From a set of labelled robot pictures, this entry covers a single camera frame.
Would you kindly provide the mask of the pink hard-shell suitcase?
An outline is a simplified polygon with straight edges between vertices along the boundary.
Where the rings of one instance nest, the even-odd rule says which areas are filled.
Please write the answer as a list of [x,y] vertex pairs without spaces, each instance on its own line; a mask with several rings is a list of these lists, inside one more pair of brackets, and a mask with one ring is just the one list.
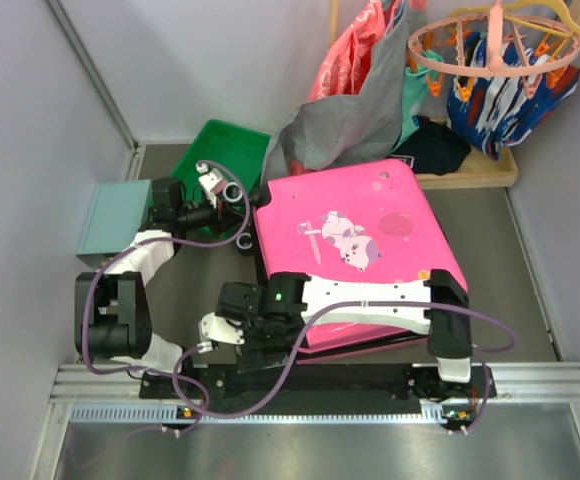
[[[414,174],[383,160],[272,180],[253,195],[260,285],[294,272],[344,282],[409,283],[465,277]],[[403,329],[333,324],[311,330],[306,359],[336,358],[425,339]]]

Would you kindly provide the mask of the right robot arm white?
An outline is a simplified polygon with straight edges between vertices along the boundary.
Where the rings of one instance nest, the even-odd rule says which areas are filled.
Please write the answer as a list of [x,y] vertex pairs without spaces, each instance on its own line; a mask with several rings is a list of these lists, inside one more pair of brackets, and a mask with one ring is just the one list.
[[474,380],[468,296],[446,270],[409,283],[355,283],[279,272],[264,285],[226,283],[214,312],[199,323],[211,344],[236,348],[244,371],[294,362],[318,326],[403,329],[427,339],[437,362],[437,384],[457,396]]

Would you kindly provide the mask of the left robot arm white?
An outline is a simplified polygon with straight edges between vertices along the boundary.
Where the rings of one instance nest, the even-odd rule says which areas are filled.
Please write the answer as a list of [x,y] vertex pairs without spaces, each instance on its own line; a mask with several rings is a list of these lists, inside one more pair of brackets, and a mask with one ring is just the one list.
[[129,246],[77,277],[74,344],[91,370],[101,374],[94,362],[111,360],[119,364],[113,373],[163,372],[162,384],[175,396],[196,387],[195,370],[177,362],[183,348],[153,332],[146,286],[181,246],[214,248],[241,237],[252,213],[238,180],[213,169],[198,183],[205,199],[194,202],[184,199],[180,180],[153,181],[146,219]]

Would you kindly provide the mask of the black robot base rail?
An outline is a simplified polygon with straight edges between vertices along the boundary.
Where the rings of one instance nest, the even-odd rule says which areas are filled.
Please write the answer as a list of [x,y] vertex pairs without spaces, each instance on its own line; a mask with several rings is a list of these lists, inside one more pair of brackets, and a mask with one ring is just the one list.
[[[485,386],[488,368],[474,366],[467,384],[440,380],[435,366],[413,364],[308,364],[296,365],[280,391],[262,408],[284,411],[369,413],[384,408],[403,411],[406,402],[494,397],[496,387]],[[192,367],[186,374],[209,392],[212,411],[234,413],[260,401],[280,376],[279,368],[240,373],[234,365]]]

